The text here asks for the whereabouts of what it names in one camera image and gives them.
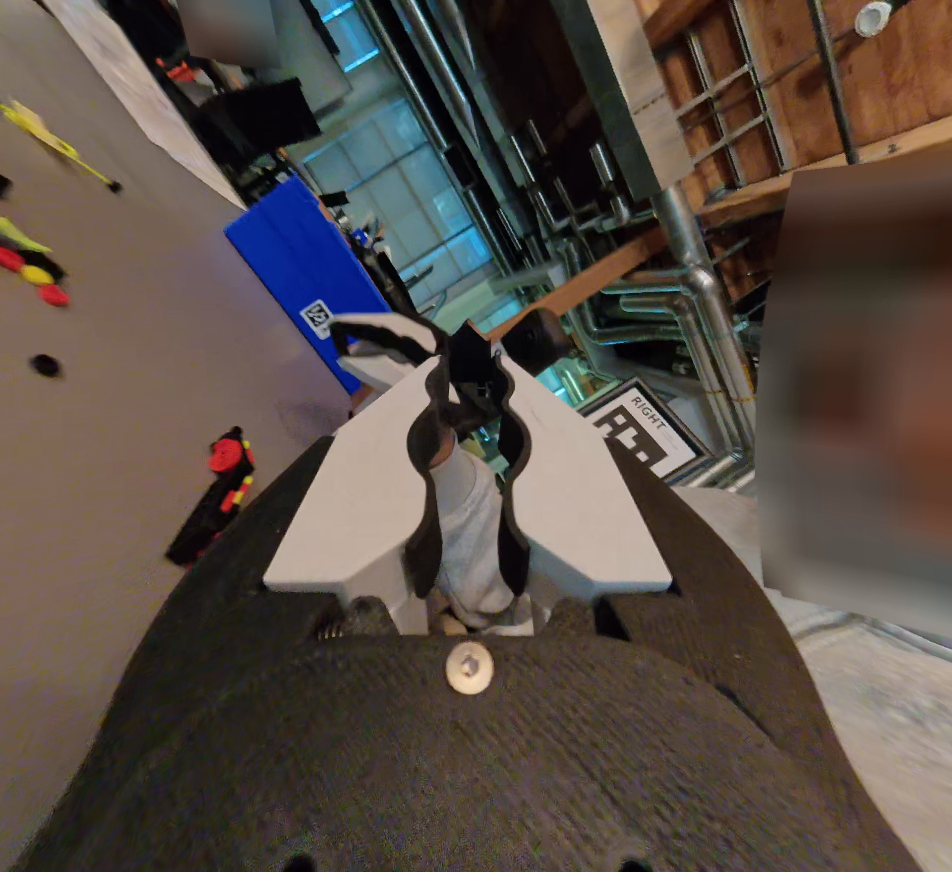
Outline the black chair back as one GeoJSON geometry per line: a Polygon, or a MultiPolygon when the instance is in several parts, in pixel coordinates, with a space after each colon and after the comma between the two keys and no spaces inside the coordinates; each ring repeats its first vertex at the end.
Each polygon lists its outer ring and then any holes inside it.
{"type": "Polygon", "coordinates": [[[298,78],[216,95],[199,107],[196,120],[244,141],[258,154],[322,135],[298,78]]]}

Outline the wooden beam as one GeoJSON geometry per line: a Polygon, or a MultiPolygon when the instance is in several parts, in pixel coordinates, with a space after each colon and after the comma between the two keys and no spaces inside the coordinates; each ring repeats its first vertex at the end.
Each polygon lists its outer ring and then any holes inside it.
{"type": "Polygon", "coordinates": [[[480,331],[480,335],[492,343],[502,338],[528,313],[537,309],[546,309],[557,317],[580,306],[586,300],[601,292],[611,283],[616,283],[627,274],[642,266],[646,261],[668,246],[667,236],[660,226],[655,226],[636,237],[606,257],[591,264],[582,272],[556,287],[540,300],[523,308],[519,313],[495,326],[490,331],[480,331]]]}

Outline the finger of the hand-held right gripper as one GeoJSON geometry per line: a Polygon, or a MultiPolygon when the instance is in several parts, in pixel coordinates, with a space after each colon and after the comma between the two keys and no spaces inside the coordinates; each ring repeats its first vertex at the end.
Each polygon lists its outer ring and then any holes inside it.
{"type": "Polygon", "coordinates": [[[338,315],[329,322],[329,335],[339,360],[351,354],[351,342],[368,342],[409,361],[426,361],[448,352],[446,332],[419,316],[397,312],[338,315]]]}
{"type": "Polygon", "coordinates": [[[420,367],[433,361],[425,357],[422,363],[390,350],[357,350],[338,356],[338,364],[367,388],[386,392],[410,377],[420,367]]]}

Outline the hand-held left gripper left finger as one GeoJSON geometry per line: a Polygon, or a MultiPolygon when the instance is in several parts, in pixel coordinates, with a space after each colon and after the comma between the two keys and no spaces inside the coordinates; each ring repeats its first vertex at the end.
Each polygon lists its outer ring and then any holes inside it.
{"type": "Polygon", "coordinates": [[[428,631],[443,534],[430,471],[448,368],[428,359],[341,427],[264,575],[278,592],[381,601],[403,635],[428,631]]]}

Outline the long yellow lego piece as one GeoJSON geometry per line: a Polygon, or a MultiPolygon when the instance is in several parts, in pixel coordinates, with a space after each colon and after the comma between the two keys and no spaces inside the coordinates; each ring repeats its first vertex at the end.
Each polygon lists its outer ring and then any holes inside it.
{"type": "Polygon", "coordinates": [[[10,123],[28,134],[31,138],[39,141],[43,146],[61,158],[72,162],[81,170],[99,180],[113,194],[121,194],[123,192],[123,186],[120,182],[113,180],[87,164],[73,145],[54,134],[54,131],[48,127],[45,120],[24,104],[17,101],[13,101],[10,104],[1,104],[1,112],[10,123]]]}

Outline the person's grey sweatshirt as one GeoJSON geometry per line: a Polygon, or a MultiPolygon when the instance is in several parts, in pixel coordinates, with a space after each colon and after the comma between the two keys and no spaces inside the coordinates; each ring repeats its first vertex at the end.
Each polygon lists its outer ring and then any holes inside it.
{"type": "Polygon", "coordinates": [[[859,780],[923,870],[951,868],[950,657],[926,637],[766,588],[755,497],[674,491],[746,571],[718,608],[727,683],[776,738],[804,745],[822,704],[859,780]]]}

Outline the large metal pipe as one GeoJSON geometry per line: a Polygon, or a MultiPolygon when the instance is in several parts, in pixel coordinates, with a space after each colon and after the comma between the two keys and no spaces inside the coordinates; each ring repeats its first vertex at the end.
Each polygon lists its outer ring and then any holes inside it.
{"type": "Polygon", "coordinates": [[[697,314],[707,354],[728,398],[732,422],[744,452],[755,448],[756,394],[750,363],[735,332],[727,298],[715,274],[701,227],[680,184],[662,189],[651,199],[683,284],[697,314]]]}

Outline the blue bin with tag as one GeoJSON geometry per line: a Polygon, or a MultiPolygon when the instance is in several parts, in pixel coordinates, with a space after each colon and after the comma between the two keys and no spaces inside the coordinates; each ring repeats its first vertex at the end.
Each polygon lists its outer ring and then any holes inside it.
{"type": "Polygon", "coordinates": [[[361,383],[339,366],[329,322],[390,308],[318,198],[293,176],[225,234],[344,389],[355,393],[361,383]]]}

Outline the lime green lego piece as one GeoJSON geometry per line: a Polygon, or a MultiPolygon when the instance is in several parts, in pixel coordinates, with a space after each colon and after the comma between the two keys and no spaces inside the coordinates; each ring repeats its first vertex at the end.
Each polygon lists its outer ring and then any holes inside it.
{"type": "Polygon", "coordinates": [[[18,247],[20,250],[44,255],[50,255],[53,252],[52,248],[45,247],[26,235],[10,219],[2,217],[0,225],[2,240],[18,247]]]}

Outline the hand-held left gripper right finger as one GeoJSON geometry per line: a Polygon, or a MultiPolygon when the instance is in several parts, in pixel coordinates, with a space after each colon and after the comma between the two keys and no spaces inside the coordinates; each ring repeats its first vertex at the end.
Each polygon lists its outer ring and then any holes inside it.
{"type": "Polygon", "coordinates": [[[510,357],[495,359],[493,397],[506,460],[499,569],[513,595],[541,606],[667,591],[673,576],[611,440],[510,357]]]}

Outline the person's right forearm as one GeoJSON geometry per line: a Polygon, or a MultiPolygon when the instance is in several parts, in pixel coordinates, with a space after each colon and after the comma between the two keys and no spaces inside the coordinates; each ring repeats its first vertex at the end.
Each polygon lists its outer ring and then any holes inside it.
{"type": "Polygon", "coordinates": [[[446,428],[430,474],[443,542],[437,580],[426,598],[431,632],[532,635],[530,598],[515,596],[499,568],[502,496],[494,473],[446,428]]]}

